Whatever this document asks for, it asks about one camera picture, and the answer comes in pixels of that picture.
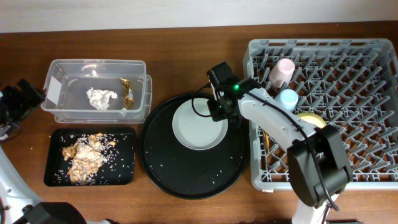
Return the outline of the grey round plate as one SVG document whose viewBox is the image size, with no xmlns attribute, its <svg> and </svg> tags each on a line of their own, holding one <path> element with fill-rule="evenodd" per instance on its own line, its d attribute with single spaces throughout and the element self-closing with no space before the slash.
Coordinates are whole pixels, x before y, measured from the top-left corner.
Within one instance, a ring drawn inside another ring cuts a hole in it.
<svg viewBox="0 0 398 224">
<path fill-rule="evenodd" d="M 195 98 L 182 103 L 174 113 L 172 130 L 183 146 L 196 151 L 204 151 L 217 146 L 226 136 L 228 120 L 213 121 L 211 117 L 202 117 L 194 112 L 209 114 L 207 98 Z"/>
</svg>

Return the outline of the wooden chopstick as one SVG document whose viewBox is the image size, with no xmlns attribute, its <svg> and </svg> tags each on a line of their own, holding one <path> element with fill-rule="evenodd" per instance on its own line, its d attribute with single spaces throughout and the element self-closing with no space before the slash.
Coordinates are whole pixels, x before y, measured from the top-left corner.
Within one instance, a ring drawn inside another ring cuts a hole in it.
<svg viewBox="0 0 398 224">
<path fill-rule="evenodd" d="M 265 143 L 265 148 L 266 148 L 266 152 L 269 153 L 269 137 L 268 134 L 262 130 L 263 133 L 263 137 L 264 137 L 264 143 Z"/>
</svg>

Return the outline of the blue cup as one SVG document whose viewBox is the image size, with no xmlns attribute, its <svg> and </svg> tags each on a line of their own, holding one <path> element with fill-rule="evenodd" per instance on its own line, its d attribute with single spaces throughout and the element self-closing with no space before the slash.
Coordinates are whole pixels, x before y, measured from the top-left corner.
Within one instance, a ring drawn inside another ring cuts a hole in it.
<svg viewBox="0 0 398 224">
<path fill-rule="evenodd" d="M 293 111 L 298 103 L 299 96 L 294 90 L 284 89 L 274 99 L 285 109 Z"/>
</svg>

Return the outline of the pink cup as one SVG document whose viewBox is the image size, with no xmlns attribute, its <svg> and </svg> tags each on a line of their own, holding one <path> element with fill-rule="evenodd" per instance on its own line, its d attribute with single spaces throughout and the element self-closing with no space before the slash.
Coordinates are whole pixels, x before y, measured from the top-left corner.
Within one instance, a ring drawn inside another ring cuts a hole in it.
<svg viewBox="0 0 398 224">
<path fill-rule="evenodd" d="M 295 71 L 295 64 L 289 58 L 280 59 L 269 74 L 269 81 L 274 88 L 289 84 Z"/>
</svg>

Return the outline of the white tissue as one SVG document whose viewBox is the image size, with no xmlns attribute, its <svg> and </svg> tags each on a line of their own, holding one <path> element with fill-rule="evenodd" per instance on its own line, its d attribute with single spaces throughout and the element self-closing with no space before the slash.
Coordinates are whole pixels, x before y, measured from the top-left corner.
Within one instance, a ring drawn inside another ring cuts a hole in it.
<svg viewBox="0 0 398 224">
<path fill-rule="evenodd" d="M 118 98 L 117 93 L 111 90 L 95 90 L 94 88 L 90 88 L 86 91 L 86 94 L 90 105 L 97 110 L 107 110 L 109 108 L 109 100 Z"/>
</svg>

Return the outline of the yellow bowl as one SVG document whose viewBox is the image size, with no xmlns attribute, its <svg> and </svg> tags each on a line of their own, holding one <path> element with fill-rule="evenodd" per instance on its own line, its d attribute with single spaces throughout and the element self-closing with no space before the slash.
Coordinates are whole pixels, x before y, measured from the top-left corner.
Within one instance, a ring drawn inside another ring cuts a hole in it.
<svg viewBox="0 0 398 224">
<path fill-rule="evenodd" d="M 326 122 L 323 120 L 322 117 L 320 117 L 317 114 L 314 113 L 299 113 L 297 114 L 297 116 L 310 123 L 310 124 L 314 124 L 315 126 L 317 126 L 318 128 L 324 128 L 326 126 Z"/>
</svg>

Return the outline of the nuts and rice food waste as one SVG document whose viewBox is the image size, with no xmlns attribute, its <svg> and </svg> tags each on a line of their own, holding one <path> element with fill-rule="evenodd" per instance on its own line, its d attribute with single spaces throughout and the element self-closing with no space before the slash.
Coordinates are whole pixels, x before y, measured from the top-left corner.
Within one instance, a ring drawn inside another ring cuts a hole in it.
<svg viewBox="0 0 398 224">
<path fill-rule="evenodd" d="M 55 148 L 53 185 L 121 185 L 133 171 L 123 159 L 126 134 L 64 134 Z"/>
</svg>

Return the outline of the gold snack wrapper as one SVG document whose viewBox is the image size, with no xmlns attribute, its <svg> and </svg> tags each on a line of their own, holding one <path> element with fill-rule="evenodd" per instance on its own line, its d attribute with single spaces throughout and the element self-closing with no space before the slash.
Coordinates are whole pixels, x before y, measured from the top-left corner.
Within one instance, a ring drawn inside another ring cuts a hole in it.
<svg viewBox="0 0 398 224">
<path fill-rule="evenodd" d="M 121 84 L 124 90 L 124 105 L 125 109 L 129 110 L 134 104 L 134 97 L 132 94 L 131 82 L 125 78 L 120 78 Z"/>
</svg>

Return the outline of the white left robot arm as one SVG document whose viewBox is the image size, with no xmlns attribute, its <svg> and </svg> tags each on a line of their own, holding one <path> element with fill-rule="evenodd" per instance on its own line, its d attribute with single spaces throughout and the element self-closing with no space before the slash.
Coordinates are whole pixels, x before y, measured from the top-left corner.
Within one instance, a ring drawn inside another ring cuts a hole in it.
<svg viewBox="0 0 398 224">
<path fill-rule="evenodd" d="M 19 123 L 45 99 L 27 80 L 1 90 L 1 142 L 20 135 Z M 67 202 L 44 202 L 23 180 L 1 151 L 1 223 L 90 224 Z"/>
</svg>

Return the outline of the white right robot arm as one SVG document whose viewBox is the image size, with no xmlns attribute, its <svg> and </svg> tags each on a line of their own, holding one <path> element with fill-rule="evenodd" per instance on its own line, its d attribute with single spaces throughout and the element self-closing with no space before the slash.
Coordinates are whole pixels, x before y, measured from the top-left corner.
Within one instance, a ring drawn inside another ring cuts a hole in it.
<svg viewBox="0 0 398 224">
<path fill-rule="evenodd" d="M 338 129 L 319 128 L 297 117 L 251 78 L 210 78 L 209 86 L 215 96 L 208 102 L 213 120 L 246 118 L 287 153 L 290 184 L 299 198 L 292 223 L 326 223 L 330 210 L 338 210 L 336 198 L 353 179 Z"/>
</svg>

